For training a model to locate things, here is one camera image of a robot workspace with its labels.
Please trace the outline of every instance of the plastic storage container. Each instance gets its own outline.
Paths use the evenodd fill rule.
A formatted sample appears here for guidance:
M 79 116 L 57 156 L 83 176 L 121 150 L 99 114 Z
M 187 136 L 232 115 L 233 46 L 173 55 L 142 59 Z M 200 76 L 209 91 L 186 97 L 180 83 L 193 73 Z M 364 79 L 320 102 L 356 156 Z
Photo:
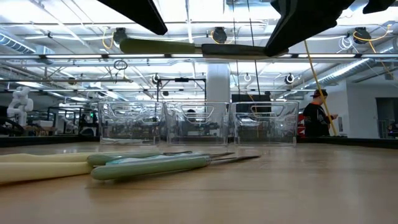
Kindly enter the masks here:
M 234 143 L 241 146 L 295 146 L 298 102 L 232 103 Z
M 167 143 L 173 146 L 226 146 L 228 103 L 167 102 Z
M 101 144 L 155 145 L 165 125 L 163 103 L 153 101 L 100 102 Z

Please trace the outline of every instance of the white robot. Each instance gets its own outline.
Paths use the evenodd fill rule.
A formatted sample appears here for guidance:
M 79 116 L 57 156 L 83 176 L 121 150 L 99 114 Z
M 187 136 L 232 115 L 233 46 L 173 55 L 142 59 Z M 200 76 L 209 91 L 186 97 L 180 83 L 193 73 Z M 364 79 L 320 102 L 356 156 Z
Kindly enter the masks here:
M 12 101 L 7 109 L 7 116 L 13 117 L 18 115 L 18 124 L 21 126 L 26 125 L 27 113 L 33 110 L 33 100 L 28 98 L 30 92 L 29 87 L 18 87 L 17 91 L 12 93 Z
M 66 123 L 66 129 L 70 132 L 78 129 L 78 127 L 73 124 L 73 121 L 68 120 L 64 115 L 61 116 L 61 120 Z

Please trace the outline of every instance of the yellow cable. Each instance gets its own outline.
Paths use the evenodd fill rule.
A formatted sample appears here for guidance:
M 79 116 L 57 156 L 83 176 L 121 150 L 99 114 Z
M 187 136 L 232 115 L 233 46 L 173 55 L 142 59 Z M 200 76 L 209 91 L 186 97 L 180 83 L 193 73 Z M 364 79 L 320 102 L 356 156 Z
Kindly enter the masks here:
M 251 96 L 251 95 L 249 95 L 249 97 L 250 97 L 250 99 L 251 99 L 251 101 L 253 101 L 254 102 L 254 99 L 253 99 L 253 97 Z M 259 138 L 260 137 L 260 133 L 259 133 L 259 126 L 257 126 L 257 138 Z
M 355 34 L 357 33 L 356 31 L 353 33 L 353 36 L 354 36 L 355 38 L 357 38 L 358 40 L 362 40 L 362 41 L 375 41 L 375 40 L 380 40 L 381 38 L 385 38 L 385 36 L 388 34 L 388 30 L 390 29 L 390 26 L 391 26 L 391 24 L 387 25 L 386 33 L 385 33 L 383 36 L 378 37 L 378 38 L 375 38 L 375 39 L 363 39 L 363 38 L 357 37 L 357 36 L 355 36 Z
M 373 44 L 371 41 L 369 41 L 369 45 L 371 46 L 373 52 L 376 54 L 376 49 L 373 47 Z M 390 72 L 390 70 L 387 68 L 387 66 L 384 64 L 384 62 L 381 62 L 381 64 L 383 65 L 384 69 L 386 70 L 386 72 L 392 77 L 392 79 L 394 79 L 394 75 Z
M 107 46 L 107 45 L 105 44 L 105 33 L 106 33 L 106 29 L 104 30 L 104 34 L 102 35 L 102 44 L 104 45 L 104 47 L 105 47 L 106 49 L 111 49 L 111 48 L 112 48 L 112 45 L 113 45 L 113 34 L 114 34 L 114 32 L 112 32 L 112 39 L 111 39 L 111 45 L 110 45 L 110 46 Z
M 329 122 L 330 122 L 331 128 L 333 130 L 333 134 L 335 136 L 337 136 L 336 128 L 335 128 L 335 125 L 333 124 L 333 120 L 331 119 L 331 116 L 330 116 L 330 113 L 329 113 L 329 109 L 328 109 L 328 105 L 326 104 L 325 96 L 323 96 L 321 86 L 319 85 L 319 82 L 318 82 L 317 73 L 313 69 L 312 58 L 311 58 L 311 55 L 310 55 L 310 51 L 308 50 L 308 45 L 307 45 L 307 41 L 306 40 L 304 40 L 304 45 L 305 45 L 305 50 L 307 51 L 308 59 L 310 61 L 310 66 L 311 66 L 313 78 L 315 79 L 315 82 L 317 83 L 317 87 L 318 87 L 319 93 L 321 94 L 322 102 L 325 105 L 326 113 L 328 114 Z

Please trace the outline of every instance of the black cap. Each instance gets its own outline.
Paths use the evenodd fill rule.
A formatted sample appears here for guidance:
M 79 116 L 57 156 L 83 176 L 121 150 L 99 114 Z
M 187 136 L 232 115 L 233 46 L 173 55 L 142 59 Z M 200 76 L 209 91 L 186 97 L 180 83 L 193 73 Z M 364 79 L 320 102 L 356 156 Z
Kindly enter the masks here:
M 328 96 L 328 93 L 326 92 L 326 90 L 322 90 L 322 93 L 323 93 L 323 96 Z M 313 96 L 313 97 L 318 97 L 318 96 L 320 96 L 321 95 L 321 93 L 319 92 L 319 90 L 315 90 L 314 92 L 313 92 L 313 95 L 311 95 L 311 96 Z

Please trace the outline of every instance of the green handle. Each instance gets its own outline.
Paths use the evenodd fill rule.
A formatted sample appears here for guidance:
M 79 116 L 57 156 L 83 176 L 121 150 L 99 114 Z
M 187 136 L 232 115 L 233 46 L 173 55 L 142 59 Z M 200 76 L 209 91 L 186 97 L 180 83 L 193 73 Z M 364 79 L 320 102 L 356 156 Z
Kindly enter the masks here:
M 205 167 L 210 164 L 210 156 L 196 156 L 161 161 L 142 161 L 120 165 L 101 166 L 91 171 L 96 180 L 112 180 L 136 175 L 156 174 L 185 169 Z
M 124 158 L 145 158 L 150 156 L 161 155 L 157 151 L 141 151 L 141 152 L 119 152 L 119 153 L 99 153 L 87 157 L 87 163 L 91 166 L 104 166 L 107 162 Z

